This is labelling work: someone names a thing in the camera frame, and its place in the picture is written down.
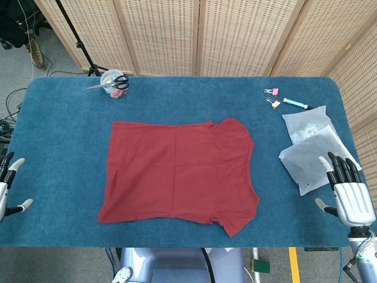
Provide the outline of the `blue table cloth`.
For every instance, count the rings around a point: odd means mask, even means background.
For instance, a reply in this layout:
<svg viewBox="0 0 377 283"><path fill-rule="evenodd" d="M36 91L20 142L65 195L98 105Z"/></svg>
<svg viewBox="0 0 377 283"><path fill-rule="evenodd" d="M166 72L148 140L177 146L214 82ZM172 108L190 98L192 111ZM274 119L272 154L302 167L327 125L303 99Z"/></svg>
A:
<svg viewBox="0 0 377 283"><path fill-rule="evenodd" d="M28 87L9 150L24 158L8 202L33 199L23 213L0 223L0 246L271 247L346 246L349 229L322 212L333 205L330 186L304 196L279 160L291 141L283 115L264 90L311 106L325 106L341 141L357 152L336 83L327 77L131 77L128 94L113 99L93 89L97 77L51 77ZM218 123L234 117L255 148L251 179L260 202L256 217L236 236L217 225L179 219L100 224L111 125Z"/></svg>

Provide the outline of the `plain white plastic bag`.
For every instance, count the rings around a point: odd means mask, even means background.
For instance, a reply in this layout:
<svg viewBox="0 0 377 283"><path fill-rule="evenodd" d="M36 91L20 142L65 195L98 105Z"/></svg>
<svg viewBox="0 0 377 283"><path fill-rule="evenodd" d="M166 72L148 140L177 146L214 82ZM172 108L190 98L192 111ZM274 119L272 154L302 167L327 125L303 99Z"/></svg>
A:
<svg viewBox="0 0 377 283"><path fill-rule="evenodd" d="M335 152L338 147L334 137L315 134L280 152L279 159L298 185L301 196L329 183L319 157L329 160L328 152Z"/></svg>

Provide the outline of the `white bag with label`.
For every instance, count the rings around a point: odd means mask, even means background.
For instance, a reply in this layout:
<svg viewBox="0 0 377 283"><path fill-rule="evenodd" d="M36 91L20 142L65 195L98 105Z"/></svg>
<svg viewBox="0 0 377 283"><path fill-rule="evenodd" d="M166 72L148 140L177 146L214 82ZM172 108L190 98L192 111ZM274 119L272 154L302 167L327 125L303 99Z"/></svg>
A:
<svg viewBox="0 0 377 283"><path fill-rule="evenodd" d="M351 159L359 171L362 169L360 164L351 155L351 153L337 134L330 117L326 114L325 106L320 106L313 110L304 111L301 113L285 114L283 116L283 119L286 123L292 145L301 142L302 140L305 140L315 134L334 137L337 140L337 145L339 147L337 151L332 153L344 159Z"/></svg>

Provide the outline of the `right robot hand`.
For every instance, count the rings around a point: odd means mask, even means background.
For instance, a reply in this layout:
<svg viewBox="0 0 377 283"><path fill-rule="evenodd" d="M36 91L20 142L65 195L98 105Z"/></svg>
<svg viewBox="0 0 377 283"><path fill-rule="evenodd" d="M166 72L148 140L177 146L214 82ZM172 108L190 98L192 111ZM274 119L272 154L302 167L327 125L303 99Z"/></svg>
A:
<svg viewBox="0 0 377 283"><path fill-rule="evenodd" d="M319 157L328 177L336 206L330 207L320 198L317 206L324 212L340 219L347 227L367 227L377 220L367 186L362 182L359 170L349 158L341 158L328 152L330 161Z"/></svg>

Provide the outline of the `white teal glue tube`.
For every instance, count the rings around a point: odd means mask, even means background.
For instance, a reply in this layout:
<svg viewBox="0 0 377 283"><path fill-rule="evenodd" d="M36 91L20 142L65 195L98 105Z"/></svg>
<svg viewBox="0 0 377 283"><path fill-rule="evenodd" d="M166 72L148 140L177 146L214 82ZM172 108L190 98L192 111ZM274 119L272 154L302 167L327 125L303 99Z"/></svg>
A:
<svg viewBox="0 0 377 283"><path fill-rule="evenodd" d="M312 107L310 105L300 103L300 102L297 102L297 101L294 101L294 100L291 100L291 99L288 99L288 98L284 98L283 102L286 103L286 104L295 106L295 107L303 108L305 110L313 110L314 109L314 107Z"/></svg>

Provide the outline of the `red t-shirt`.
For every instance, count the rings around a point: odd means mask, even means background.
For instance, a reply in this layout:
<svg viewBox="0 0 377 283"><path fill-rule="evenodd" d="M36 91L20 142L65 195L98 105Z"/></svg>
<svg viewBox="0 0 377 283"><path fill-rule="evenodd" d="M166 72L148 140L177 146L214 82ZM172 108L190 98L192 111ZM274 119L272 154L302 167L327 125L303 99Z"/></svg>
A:
<svg viewBox="0 0 377 283"><path fill-rule="evenodd" d="M253 149L236 119L180 126L116 121L98 221L217 223L233 237L259 205L250 177Z"/></svg>

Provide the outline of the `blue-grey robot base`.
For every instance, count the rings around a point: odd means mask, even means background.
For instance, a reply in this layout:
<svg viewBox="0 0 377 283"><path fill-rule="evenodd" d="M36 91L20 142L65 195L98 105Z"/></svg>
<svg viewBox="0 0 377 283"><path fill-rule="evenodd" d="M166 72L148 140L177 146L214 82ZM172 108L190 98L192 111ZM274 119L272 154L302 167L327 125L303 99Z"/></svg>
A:
<svg viewBox="0 0 377 283"><path fill-rule="evenodd" d="M111 283L245 283L240 248L123 248Z"/></svg>

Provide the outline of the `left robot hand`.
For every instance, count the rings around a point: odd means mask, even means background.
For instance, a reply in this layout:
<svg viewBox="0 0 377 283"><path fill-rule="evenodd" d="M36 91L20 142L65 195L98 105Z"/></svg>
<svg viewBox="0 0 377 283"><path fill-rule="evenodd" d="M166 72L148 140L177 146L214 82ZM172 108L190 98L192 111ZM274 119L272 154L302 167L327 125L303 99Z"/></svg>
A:
<svg viewBox="0 0 377 283"><path fill-rule="evenodd" d="M14 152L10 152L0 161L0 223L5 217L24 212L33 203L33 199L27 199L20 205L8 206L8 195L12 182L18 169L25 161L24 158L20 158L10 165L9 163L13 156Z"/></svg>

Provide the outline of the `black tripod stand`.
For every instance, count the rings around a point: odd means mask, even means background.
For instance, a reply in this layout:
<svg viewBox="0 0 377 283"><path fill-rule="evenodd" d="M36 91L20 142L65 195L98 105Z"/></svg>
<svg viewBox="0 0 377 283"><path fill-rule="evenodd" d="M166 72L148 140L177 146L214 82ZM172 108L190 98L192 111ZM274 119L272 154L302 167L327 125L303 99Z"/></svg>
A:
<svg viewBox="0 0 377 283"><path fill-rule="evenodd" d="M82 42L82 40L81 40L80 36L78 35L75 27L73 26L73 23L71 22L68 14L66 12L66 10L64 9L61 1L60 0L55 0L55 2L58 5L59 10L61 11L61 13L62 13L65 21L67 22L67 24L68 24L71 32L73 33L73 35L74 35L74 37L76 39L76 47L83 52L86 60L88 61L89 65L90 65L88 76L90 77L92 74L95 74L97 77L100 77L101 76L100 70L102 70L102 71L108 71L108 69L104 68L104 67L101 67L101 66L98 66L97 64L94 64L94 62L92 61L92 59L91 59L91 57L90 57L90 55L89 55L89 53L88 53L88 51L87 51L84 43Z"/></svg>

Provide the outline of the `clear plastic clip jar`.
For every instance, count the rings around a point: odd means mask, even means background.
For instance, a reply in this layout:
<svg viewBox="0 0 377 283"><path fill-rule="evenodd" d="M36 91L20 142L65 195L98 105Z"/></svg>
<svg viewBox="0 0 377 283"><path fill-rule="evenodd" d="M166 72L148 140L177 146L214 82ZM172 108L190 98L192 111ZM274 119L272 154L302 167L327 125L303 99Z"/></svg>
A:
<svg viewBox="0 0 377 283"><path fill-rule="evenodd" d="M116 77L118 77L118 76L120 76L120 75L124 75L124 74L123 74L121 71L116 70L116 69L110 69L110 70L108 70L108 71L105 71L105 72L102 74L101 78L100 78L100 84L104 84L104 83L106 83L106 82L109 82L110 80L115 79ZM104 90L105 90L105 92L106 92L107 94L110 95L110 92L111 92L111 91L118 90L118 89L113 88L113 87L108 87L108 88L104 88ZM126 96L127 93L128 93L128 88L126 88L126 89L124 90L124 94L123 94L123 96Z"/></svg>

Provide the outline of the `black office chair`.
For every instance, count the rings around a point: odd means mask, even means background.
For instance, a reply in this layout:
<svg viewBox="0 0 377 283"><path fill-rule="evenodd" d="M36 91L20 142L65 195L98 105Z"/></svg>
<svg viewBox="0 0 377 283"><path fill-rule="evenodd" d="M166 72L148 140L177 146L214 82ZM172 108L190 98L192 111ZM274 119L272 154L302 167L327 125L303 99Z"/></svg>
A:
<svg viewBox="0 0 377 283"><path fill-rule="evenodd" d="M36 36L40 28L50 28L34 0L0 0L0 46L40 51Z"/></svg>

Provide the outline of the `green box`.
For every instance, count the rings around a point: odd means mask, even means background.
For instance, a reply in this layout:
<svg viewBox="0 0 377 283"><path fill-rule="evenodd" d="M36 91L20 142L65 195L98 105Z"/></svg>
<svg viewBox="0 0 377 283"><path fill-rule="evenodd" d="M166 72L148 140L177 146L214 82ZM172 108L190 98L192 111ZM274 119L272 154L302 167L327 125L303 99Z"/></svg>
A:
<svg viewBox="0 0 377 283"><path fill-rule="evenodd" d="M270 262L259 259L252 259L250 263L251 271L255 273L270 274Z"/></svg>

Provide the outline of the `brown shoe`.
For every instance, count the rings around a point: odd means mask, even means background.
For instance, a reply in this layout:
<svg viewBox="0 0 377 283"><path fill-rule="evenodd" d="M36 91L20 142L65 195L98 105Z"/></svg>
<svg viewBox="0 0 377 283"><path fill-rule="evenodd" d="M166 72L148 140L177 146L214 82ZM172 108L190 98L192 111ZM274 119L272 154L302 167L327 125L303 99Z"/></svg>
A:
<svg viewBox="0 0 377 283"><path fill-rule="evenodd" d="M45 67L45 61L38 42L33 36L30 36L29 38L30 41L27 42L26 48L31 57L31 61L35 67L43 69Z"/></svg>

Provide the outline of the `black-handled scissors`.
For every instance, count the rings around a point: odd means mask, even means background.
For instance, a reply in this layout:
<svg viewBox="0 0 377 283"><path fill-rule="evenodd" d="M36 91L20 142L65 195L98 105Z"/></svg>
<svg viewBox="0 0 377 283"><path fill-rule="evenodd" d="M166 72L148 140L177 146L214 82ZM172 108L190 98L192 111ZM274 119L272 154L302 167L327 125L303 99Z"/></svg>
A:
<svg viewBox="0 0 377 283"><path fill-rule="evenodd" d="M109 82L106 82L104 84L94 85L91 87L87 87L87 89L94 89L94 88L108 88L113 87L118 90L125 90L129 86L129 78L126 75L120 75L116 77L115 79L110 80Z"/></svg>

